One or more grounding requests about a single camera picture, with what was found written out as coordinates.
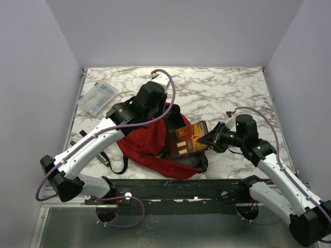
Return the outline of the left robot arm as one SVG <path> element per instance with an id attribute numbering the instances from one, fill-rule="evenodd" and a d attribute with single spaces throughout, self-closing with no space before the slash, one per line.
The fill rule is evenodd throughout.
<path id="1" fill-rule="evenodd" d="M 149 81 L 141 86 L 136 96 L 111 107 L 101 122 L 79 142 L 55 157 L 44 156 L 40 164 L 45 172 L 43 181 L 48 181 L 56 196 L 68 202 L 84 190 L 91 190 L 103 204 L 114 200 L 115 192 L 104 178 L 83 179 L 80 172 L 107 147 L 120 141 L 130 132 L 159 121 L 170 111 L 165 107 L 168 88 L 166 84 Z"/>

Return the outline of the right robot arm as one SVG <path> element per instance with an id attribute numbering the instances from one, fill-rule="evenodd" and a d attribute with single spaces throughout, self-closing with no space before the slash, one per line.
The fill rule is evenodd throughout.
<path id="1" fill-rule="evenodd" d="M 239 148 L 280 191 L 277 193 L 257 180 L 238 189 L 239 199 L 246 203 L 254 199 L 268 207 L 288 225 L 292 237 L 304 247 L 330 235 L 330 201 L 323 201 L 307 188 L 279 158 L 277 150 L 259 138 L 257 123 L 251 115 L 236 116 L 235 127 L 232 131 L 219 122 L 198 142 L 216 148 Z"/>

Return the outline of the red student backpack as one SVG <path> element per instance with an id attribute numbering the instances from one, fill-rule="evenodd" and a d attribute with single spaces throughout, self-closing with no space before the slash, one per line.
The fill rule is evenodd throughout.
<path id="1" fill-rule="evenodd" d="M 180 112 L 177 104 L 166 104 L 165 109 L 169 112 L 163 119 L 139 127 L 117 142 L 123 154 L 123 167 L 120 171 L 114 171 L 115 174 L 124 174 L 129 161 L 173 179 L 188 179 L 207 170 L 205 151 L 175 159 L 168 158 L 169 133 L 191 123 Z"/>

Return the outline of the dark brown book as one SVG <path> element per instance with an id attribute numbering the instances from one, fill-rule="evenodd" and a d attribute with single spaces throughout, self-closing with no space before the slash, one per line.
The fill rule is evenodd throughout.
<path id="1" fill-rule="evenodd" d="M 167 142 L 168 158 L 175 159 L 211 149 L 211 145 L 198 142 L 210 131 L 210 123 L 204 120 L 171 131 Z"/>

